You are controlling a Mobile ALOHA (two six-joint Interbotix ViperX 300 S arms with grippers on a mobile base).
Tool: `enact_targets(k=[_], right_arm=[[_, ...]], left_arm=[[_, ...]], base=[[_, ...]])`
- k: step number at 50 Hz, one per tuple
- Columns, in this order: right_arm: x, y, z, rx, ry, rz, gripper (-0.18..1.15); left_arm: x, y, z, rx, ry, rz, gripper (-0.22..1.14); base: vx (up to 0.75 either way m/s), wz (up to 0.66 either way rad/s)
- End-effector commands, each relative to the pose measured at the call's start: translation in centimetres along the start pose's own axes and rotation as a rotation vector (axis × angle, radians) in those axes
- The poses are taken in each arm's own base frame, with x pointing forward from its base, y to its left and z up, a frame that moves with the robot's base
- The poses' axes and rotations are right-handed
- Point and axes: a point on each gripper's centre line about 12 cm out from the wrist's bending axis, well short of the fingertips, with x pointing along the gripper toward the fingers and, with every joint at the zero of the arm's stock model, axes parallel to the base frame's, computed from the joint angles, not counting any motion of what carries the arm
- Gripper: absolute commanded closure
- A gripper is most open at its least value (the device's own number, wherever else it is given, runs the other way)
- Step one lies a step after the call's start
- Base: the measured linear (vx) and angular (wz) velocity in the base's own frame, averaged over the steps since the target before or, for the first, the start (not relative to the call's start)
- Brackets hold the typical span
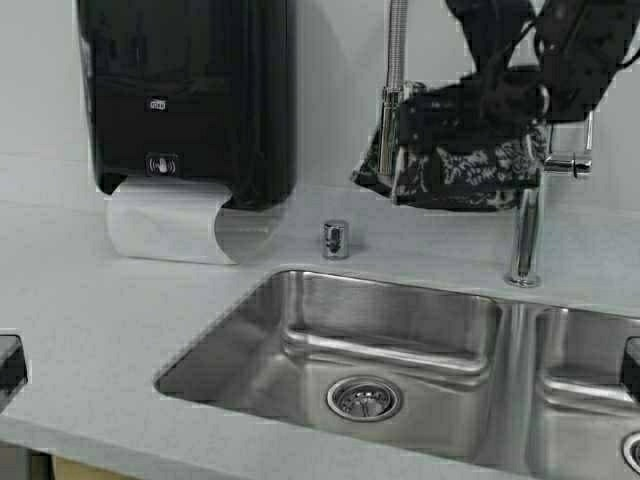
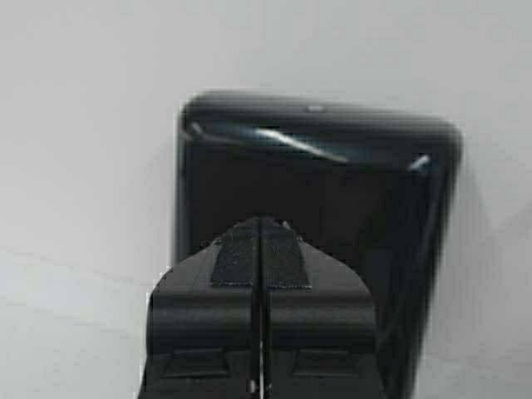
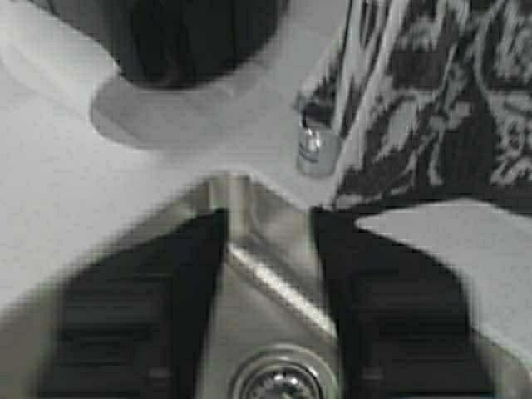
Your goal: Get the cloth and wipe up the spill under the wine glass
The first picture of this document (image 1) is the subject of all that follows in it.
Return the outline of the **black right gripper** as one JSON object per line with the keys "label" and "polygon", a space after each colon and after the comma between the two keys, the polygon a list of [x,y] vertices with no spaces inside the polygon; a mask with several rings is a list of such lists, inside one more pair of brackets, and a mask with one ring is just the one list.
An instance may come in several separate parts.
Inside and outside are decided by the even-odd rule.
{"label": "black right gripper", "polygon": [[416,87],[401,102],[398,143],[435,145],[459,135],[518,138],[545,120],[550,93],[535,67],[472,74],[439,88]]}

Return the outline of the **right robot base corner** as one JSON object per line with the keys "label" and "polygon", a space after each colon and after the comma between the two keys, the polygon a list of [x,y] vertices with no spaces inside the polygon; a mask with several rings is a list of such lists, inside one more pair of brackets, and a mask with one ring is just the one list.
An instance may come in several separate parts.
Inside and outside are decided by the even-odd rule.
{"label": "right robot base corner", "polygon": [[638,403],[640,398],[638,337],[631,337],[626,341],[621,364],[620,383],[633,400]]}

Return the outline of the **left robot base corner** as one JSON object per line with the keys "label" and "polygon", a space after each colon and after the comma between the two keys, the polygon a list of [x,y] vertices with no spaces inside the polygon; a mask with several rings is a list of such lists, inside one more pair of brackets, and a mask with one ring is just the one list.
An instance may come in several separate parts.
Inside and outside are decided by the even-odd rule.
{"label": "left robot base corner", "polygon": [[1,411],[28,382],[24,346],[17,335],[1,335]]}

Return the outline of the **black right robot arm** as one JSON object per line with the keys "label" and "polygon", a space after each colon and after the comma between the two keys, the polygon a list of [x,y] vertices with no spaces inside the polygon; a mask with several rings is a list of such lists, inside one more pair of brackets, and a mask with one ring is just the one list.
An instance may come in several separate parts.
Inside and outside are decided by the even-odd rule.
{"label": "black right robot arm", "polygon": [[437,145],[517,139],[541,124],[587,119],[615,76],[639,58],[636,1],[450,1],[474,73],[409,96],[398,142]]}

